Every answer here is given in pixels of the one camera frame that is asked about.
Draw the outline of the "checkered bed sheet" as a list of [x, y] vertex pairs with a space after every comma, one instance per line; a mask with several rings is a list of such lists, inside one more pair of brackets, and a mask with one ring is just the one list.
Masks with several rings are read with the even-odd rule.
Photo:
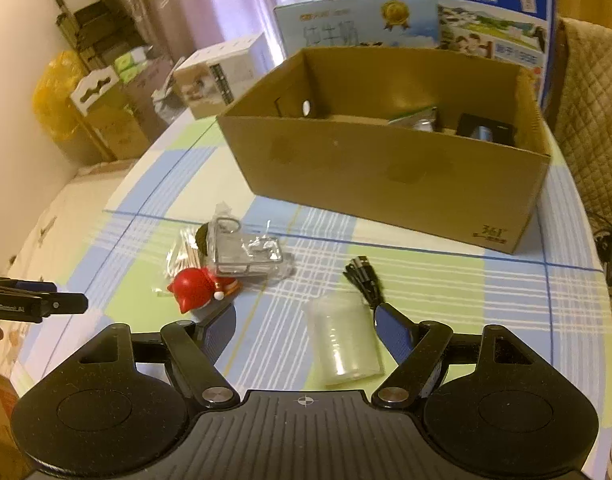
[[228, 206], [245, 228], [269, 232], [293, 256], [291, 276], [246, 287], [218, 365], [240, 391], [318, 389], [304, 305], [347, 287], [343, 270], [369, 258], [387, 300], [416, 321], [459, 333], [507, 326], [588, 396], [599, 437], [585, 465], [601, 479], [612, 441], [612, 316], [591, 228], [573, 178], [553, 151], [521, 244], [500, 254], [249, 191], [211, 119], [181, 115], [127, 172], [74, 179], [42, 214], [13, 272], [83, 292], [82, 315], [25, 330], [12, 382], [25, 392], [106, 325], [155, 332], [179, 315], [163, 291], [181, 230]]

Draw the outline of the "black folding cart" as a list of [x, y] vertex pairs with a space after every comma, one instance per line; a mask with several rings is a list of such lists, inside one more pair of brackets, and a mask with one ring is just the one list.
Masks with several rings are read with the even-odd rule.
[[146, 41], [120, 0], [96, 0], [71, 12], [65, 0], [55, 0], [56, 26], [89, 72], [112, 65], [116, 58]]

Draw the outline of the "bag of cotton swabs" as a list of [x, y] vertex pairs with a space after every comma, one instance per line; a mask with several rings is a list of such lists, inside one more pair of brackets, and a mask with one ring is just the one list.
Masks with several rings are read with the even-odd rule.
[[181, 271], [200, 268], [203, 256], [195, 240], [196, 229], [182, 228], [166, 256], [164, 276], [173, 280]]

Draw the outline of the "white appliance product box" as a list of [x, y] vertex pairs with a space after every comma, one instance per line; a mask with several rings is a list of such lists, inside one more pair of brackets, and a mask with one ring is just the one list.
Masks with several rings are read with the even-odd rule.
[[173, 88], [195, 119], [216, 116], [272, 69], [261, 32], [195, 51], [173, 71]]

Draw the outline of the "light blue milk carton box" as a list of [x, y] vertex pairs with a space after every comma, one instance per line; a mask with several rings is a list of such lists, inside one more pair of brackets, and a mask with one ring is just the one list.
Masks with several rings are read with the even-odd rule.
[[288, 56], [313, 47], [438, 44], [437, 0], [303, 0], [273, 13]]

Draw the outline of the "brown knitted hair scrunchie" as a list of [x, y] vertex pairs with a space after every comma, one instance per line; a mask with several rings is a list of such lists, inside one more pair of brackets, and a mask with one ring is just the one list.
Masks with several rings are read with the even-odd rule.
[[211, 241], [210, 223], [203, 223], [195, 233], [195, 244], [199, 253], [207, 258], [210, 255], [210, 248], [213, 242]]

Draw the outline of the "yellow plastic bag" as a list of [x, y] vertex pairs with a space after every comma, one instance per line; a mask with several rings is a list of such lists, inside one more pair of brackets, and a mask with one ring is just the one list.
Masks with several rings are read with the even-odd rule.
[[91, 159], [95, 146], [71, 93], [86, 75], [76, 52], [60, 52], [48, 63], [34, 88], [31, 105], [44, 132], [72, 160]]

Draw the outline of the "dark blue milk carton box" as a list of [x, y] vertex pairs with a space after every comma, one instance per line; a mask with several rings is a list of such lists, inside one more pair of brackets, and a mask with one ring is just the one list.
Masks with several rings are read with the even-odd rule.
[[442, 49], [523, 66], [545, 102], [556, 0], [437, 0], [437, 8]]

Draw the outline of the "translucent plastic cup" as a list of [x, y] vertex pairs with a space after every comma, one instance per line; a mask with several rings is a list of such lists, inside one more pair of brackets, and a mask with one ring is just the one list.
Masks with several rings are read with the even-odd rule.
[[383, 373], [371, 310], [359, 292], [330, 292], [309, 301], [304, 312], [324, 385], [338, 386]]

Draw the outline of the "black product box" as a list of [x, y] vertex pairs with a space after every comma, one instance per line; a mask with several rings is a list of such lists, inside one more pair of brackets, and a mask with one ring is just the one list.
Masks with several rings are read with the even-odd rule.
[[458, 136], [485, 142], [514, 146], [514, 127], [506, 122], [472, 114], [462, 114], [459, 118]]

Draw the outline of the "quilted beige chair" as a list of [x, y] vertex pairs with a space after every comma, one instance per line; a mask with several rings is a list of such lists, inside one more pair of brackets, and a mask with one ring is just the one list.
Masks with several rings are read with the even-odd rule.
[[612, 223], [612, 29], [560, 18], [546, 117], [583, 205]]

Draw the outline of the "green tissue pack stack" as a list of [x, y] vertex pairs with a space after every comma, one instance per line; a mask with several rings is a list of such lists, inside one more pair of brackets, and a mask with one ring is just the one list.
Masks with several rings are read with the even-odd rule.
[[149, 48], [137, 47], [119, 55], [114, 61], [114, 70], [124, 84], [129, 84], [149, 63]]

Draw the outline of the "clear plastic bag with clips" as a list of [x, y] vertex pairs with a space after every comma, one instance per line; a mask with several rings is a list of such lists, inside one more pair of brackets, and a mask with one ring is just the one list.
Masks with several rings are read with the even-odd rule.
[[287, 278], [294, 259], [269, 228], [267, 222], [261, 231], [251, 231], [226, 203], [218, 204], [206, 224], [206, 266], [222, 278]]

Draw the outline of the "red toy figure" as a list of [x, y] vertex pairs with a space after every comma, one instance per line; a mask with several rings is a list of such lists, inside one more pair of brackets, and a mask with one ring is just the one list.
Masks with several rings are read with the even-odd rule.
[[218, 276], [206, 266], [181, 270], [167, 286], [181, 314], [202, 309], [214, 301], [232, 296], [240, 289], [236, 278]]

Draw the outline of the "brown cardboard carton left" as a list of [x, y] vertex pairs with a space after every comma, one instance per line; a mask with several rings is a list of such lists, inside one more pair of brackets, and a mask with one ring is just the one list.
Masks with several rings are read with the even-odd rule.
[[78, 82], [70, 99], [115, 159], [140, 158], [149, 148], [129, 96], [112, 67], [92, 70]]

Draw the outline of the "brown cardboard box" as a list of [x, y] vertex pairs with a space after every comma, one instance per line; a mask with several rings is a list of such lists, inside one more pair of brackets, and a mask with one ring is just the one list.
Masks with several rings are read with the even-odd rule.
[[[434, 132], [388, 125], [431, 105]], [[515, 145], [458, 136], [464, 113], [512, 125]], [[506, 254], [551, 160], [530, 72], [446, 50], [306, 48], [218, 124], [258, 195]]]

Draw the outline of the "open box of clutter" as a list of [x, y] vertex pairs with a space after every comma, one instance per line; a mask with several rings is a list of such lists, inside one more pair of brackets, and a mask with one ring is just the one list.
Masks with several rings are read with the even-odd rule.
[[161, 56], [148, 60], [124, 86], [135, 119], [152, 138], [163, 133], [187, 109], [173, 88], [172, 73], [173, 64]]

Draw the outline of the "silver foil pouch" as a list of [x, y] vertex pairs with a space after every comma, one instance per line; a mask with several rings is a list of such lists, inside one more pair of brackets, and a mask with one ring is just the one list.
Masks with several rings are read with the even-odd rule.
[[437, 130], [438, 108], [435, 105], [425, 106], [406, 115], [396, 117], [388, 122], [390, 126], [411, 128], [413, 130], [434, 132]]

